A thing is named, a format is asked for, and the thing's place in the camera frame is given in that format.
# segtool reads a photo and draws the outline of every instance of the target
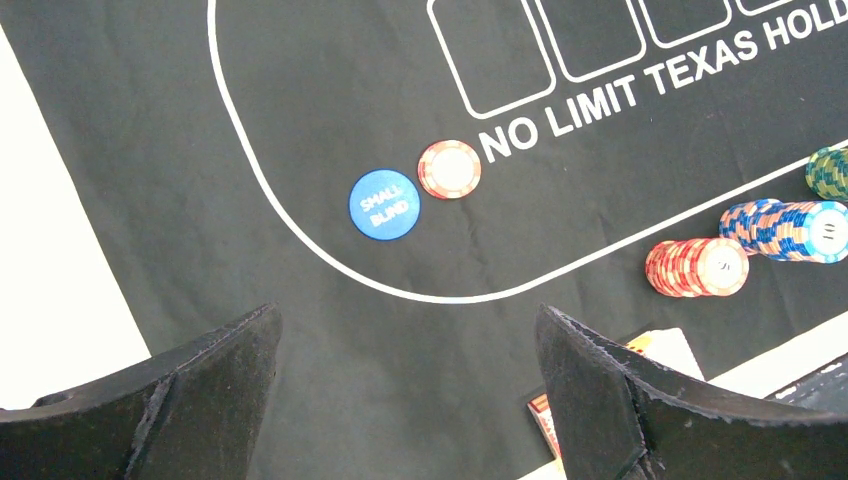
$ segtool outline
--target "blue poker chip stack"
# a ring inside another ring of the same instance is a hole
[[[722,215],[719,235],[773,260],[837,263],[848,257],[848,208],[834,201],[738,204]]]

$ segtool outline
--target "black poker mat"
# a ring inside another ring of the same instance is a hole
[[[814,199],[800,169],[763,177],[848,138],[846,11],[34,0],[0,22],[151,352],[280,303],[251,478],[508,480],[550,459],[523,404],[539,304],[617,339],[681,327],[707,378],[848,310],[842,264],[753,258],[730,298],[643,275],[734,203]],[[477,189],[359,233],[357,179],[415,179],[446,138]]]

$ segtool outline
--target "white chip center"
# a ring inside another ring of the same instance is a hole
[[[823,210],[813,218],[810,239],[817,253],[835,255],[848,246],[848,219],[839,210]]]
[[[743,270],[743,259],[735,248],[718,247],[710,252],[706,261],[706,281],[711,285],[717,288],[729,288],[739,282]]]
[[[442,188],[459,191],[474,183],[474,159],[458,148],[448,148],[433,158],[433,180]]]

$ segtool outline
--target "green poker chip stack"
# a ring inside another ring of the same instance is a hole
[[[807,162],[807,185],[825,200],[848,200],[848,148],[823,148]]]

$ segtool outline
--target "blue round button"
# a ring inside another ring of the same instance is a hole
[[[418,190],[406,175],[374,170],[350,192],[350,218],[360,232],[374,240],[395,240],[415,226],[421,213]]]

